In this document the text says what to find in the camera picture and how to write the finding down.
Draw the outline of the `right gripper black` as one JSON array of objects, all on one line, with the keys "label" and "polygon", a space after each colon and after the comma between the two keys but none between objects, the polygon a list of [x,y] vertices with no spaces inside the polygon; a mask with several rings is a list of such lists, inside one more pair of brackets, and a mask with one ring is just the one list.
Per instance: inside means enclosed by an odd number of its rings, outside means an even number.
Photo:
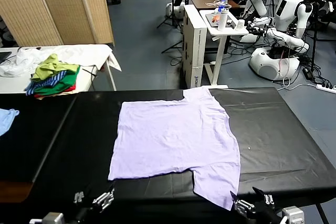
[{"label": "right gripper black", "polygon": [[[253,187],[254,192],[262,198],[263,201],[256,203],[256,223],[279,224],[282,220],[277,215],[274,207],[274,200],[271,194],[266,194],[257,187]],[[255,205],[250,204],[238,198],[236,194],[230,191],[234,209],[239,214],[254,214]]]}]

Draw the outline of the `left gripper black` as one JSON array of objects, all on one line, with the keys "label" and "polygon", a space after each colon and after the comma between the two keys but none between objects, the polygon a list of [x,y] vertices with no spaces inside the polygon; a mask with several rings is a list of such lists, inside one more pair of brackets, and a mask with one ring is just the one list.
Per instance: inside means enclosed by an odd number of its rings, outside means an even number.
[{"label": "left gripper black", "polygon": [[[84,198],[82,191],[76,192],[74,203],[81,203]],[[101,223],[103,212],[114,201],[114,188],[101,194],[90,205],[81,205],[72,214],[65,216],[66,223]]]}]

